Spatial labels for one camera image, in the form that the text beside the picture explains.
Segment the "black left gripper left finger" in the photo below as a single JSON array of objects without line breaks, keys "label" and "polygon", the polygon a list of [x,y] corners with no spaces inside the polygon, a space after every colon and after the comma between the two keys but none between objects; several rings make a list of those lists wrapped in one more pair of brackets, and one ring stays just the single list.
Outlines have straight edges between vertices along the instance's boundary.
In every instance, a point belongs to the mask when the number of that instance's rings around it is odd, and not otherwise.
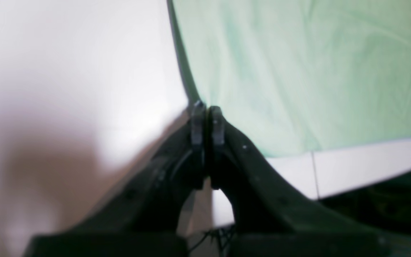
[{"label": "black left gripper left finger", "polygon": [[182,206],[204,180],[206,106],[194,104],[186,124],[103,207],[72,229],[34,237],[25,257],[187,257],[176,234]]}]

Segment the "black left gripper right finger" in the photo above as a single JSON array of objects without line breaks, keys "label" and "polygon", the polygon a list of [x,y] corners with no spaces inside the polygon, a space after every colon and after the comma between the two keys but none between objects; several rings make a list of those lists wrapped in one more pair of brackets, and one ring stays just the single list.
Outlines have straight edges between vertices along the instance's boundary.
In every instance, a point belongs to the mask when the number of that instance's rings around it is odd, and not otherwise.
[{"label": "black left gripper right finger", "polygon": [[215,106],[209,174],[233,208],[230,257],[411,257],[411,236],[357,223],[305,197]]}]

